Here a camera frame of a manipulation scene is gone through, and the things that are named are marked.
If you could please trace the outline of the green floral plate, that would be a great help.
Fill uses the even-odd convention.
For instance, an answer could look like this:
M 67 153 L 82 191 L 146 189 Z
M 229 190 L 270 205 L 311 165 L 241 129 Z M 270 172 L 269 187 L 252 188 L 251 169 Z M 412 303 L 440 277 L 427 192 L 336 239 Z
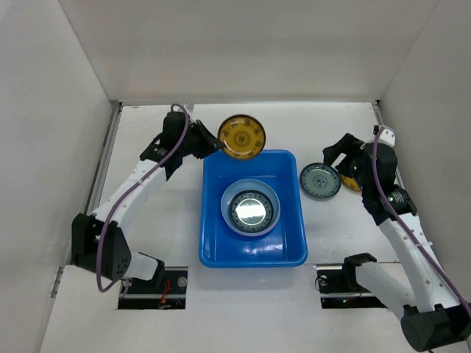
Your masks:
M 300 173 L 300 187 L 312 199 L 332 199 L 341 189 L 339 173 L 324 163 L 306 165 Z
M 259 237 L 275 227 L 279 215 L 276 197 L 259 190 L 244 190 L 228 204 L 227 223 L 240 235 Z

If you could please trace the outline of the light blue plastic plate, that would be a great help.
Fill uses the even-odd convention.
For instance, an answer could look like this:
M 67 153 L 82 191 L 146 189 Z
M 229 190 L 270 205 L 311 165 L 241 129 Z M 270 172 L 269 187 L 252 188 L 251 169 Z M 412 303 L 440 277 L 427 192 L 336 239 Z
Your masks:
M 273 195 L 274 197 L 277 198 L 277 200 L 279 202 L 279 206 L 280 206 L 280 200 L 279 200 L 277 194 L 275 193 L 273 188 L 270 187 L 268 184 L 266 184 L 265 182 L 263 182 L 259 179 L 240 179 L 240 180 L 235 181 L 234 183 L 232 183 L 229 187 L 227 187 L 227 189 L 223 192 L 223 195 L 222 195 L 222 198 L 221 198 L 221 213 L 222 213 L 223 219 L 224 219 L 224 221 L 227 225 L 228 225 L 228 223 L 227 223 L 228 204 L 230 203 L 230 201 L 234 197 L 234 195 L 236 195 L 237 193 L 239 193 L 241 191 L 244 191 L 244 190 L 259 190 L 259 191 L 262 191 L 264 193 L 268 193 L 269 195 Z

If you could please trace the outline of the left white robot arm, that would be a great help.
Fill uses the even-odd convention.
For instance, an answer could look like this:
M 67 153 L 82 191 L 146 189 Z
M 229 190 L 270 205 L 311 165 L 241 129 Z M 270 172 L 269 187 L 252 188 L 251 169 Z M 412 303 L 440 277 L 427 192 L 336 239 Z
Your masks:
M 118 190 L 90 213 L 78 214 L 71 225 L 71 261 L 96 275 L 100 292 L 130 279 L 140 280 L 156 291 L 166 280 L 163 261 L 133 252 L 125 238 L 132 220 L 150 196 L 181 167 L 185 157 L 205 159 L 222 149 L 200 120 L 192 120 L 181 104 L 173 104 L 163 120 L 163 129 L 140 154 L 131 174 Z

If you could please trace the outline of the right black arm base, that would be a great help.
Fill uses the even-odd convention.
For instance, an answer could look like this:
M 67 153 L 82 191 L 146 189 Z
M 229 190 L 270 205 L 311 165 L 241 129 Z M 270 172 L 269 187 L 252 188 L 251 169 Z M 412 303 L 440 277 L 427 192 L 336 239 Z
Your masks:
M 369 290 L 351 285 L 340 263 L 317 265 L 314 287 L 319 292 L 321 308 L 325 310 L 386 307 Z

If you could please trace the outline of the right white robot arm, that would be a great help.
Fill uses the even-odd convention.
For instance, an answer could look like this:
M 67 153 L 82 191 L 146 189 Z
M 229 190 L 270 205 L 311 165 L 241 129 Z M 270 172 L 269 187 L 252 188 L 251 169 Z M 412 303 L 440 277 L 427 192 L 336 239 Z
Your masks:
M 374 294 L 394 313 L 411 348 L 431 352 L 470 337 L 470 304 L 438 263 L 414 202 L 396 182 L 394 142 L 393 131 L 383 126 L 368 143 L 347 133 L 323 149 L 323 162 L 332 165 L 344 155 L 338 171 L 358 184 L 364 208 L 392 245 L 410 285 L 391 277 L 369 253 L 344 259 L 341 282 Z

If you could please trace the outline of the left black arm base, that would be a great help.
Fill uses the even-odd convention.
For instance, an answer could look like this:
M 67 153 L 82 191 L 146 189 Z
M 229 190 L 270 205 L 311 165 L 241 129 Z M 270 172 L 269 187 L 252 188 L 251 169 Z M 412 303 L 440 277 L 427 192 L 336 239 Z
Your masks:
M 188 287 L 188 267 L 165 268 L 163 280 L 155 289 L 140 279 L 121 286 L 119 310 L 184 310 Z

